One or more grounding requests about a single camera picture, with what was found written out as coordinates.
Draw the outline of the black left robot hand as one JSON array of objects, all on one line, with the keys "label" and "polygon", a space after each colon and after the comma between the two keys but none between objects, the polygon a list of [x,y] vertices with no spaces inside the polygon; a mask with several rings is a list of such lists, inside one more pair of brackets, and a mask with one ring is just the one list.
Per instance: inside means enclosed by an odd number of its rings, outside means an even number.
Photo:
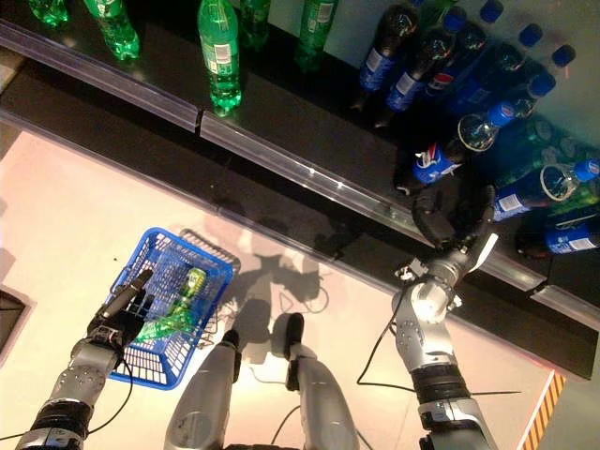
[{"label": "black left robot hand", "polygon": [[120,285],[97,311],[86,329],[86,338],[97,345],[123,351],[138,336],[154,302],[145,285],[154,275],[145,269]]}]

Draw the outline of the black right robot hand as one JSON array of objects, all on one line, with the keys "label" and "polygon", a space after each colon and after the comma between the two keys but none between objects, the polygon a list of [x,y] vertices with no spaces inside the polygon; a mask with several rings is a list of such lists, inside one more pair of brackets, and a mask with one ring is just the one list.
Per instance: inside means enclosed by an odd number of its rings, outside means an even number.
[{"label": "black right robot hand", "polygon": [[412,205],[412,220],[419,232],[441,253],[457,252],[466,273],[478,269],[498,241],[493,231],[496,190],[492,185],[466,187],[455,208],[443,211],[444,196],[432,188],[422,190]]}]

